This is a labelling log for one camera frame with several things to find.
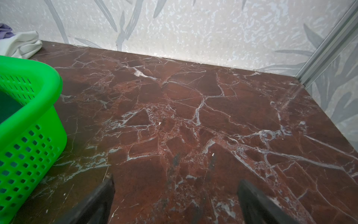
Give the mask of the dark green t-shirt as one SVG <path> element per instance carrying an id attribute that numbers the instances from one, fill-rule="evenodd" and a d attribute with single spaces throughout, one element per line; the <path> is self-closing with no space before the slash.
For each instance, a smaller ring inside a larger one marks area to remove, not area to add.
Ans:
<path id="1" fill-rule="evenodd" d="M 1 113 L 0 113 L 0 122 L 3 123 L 20 109 L 22 105 L 14 100 L 12 97 L 7 95 L 5 92 L 1 91 Z"/>

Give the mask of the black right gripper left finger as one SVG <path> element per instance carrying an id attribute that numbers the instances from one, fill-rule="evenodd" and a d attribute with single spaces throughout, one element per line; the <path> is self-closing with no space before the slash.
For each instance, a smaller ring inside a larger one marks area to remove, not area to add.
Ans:
<path id="1" fill-rule="evenodd" d="M 84 200 L 78 203 L 57 224 L 107 224 L 115 195 L 113 175 L 107 175 Z"/>

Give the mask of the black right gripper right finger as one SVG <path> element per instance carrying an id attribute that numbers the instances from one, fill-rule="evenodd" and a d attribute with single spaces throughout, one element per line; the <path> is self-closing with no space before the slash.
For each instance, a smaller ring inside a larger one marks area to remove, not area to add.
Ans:
<path id="1" fill-rule="evenodd" d="M 247 180 L 240 181 L 237 195 L 246 224 L 298 223 Z"/>

